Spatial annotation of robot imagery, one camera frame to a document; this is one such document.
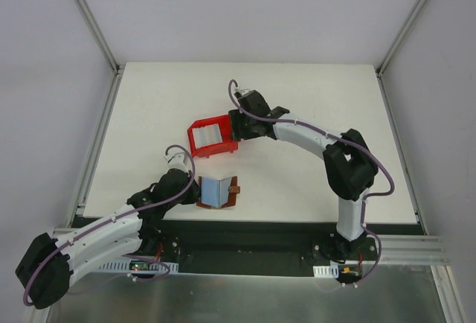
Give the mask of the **red plastic card tray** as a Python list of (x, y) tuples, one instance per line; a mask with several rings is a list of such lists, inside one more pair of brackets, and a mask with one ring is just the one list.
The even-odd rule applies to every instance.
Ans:
[(187, 129), (187, 137), (194, 158), (233, 153), (239, 148), (239, 142), (232, 138), (231, 120), (228, 115), (194, 121)]

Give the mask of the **brown leather card holder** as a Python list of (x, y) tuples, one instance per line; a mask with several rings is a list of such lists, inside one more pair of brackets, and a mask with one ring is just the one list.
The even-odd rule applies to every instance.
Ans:
[(224, 179), (199, 177), (201, 196), (196, 205), (200, 208), (221, 210), (234, 207), (237, 196), (241, 192), (238, 177), (232, 176)]

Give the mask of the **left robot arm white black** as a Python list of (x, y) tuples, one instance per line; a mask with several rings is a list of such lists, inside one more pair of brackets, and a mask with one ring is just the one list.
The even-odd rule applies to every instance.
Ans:
[(195, 203), (199, 194), (192, 172), (170, 169), (112, 214), (62, 236), (36, 236), (15, 270), (24, 287), (24, 305), (50, 307), (106, 261), (134, 252), (152, 254), (165, 214), (177, 205)]

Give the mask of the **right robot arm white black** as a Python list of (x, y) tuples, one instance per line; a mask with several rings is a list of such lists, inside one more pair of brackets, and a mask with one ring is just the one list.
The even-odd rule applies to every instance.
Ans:
[(378, 173), (362, 152), (368, 147), (360, 132), (350, 129), (334, 135), (318, 130), (286, 108), (271, 109), (255, 90), (230, 89), (228, 94), (237, 106), (228, 113), (233, 140), (267, 137), (293, 144), (324, 161), (328, 184), (338, 197), (338, 222), (329, 247), (322, 248), (321, 254), (337, 263), (354, 258), (367, 236), (364, 197)]

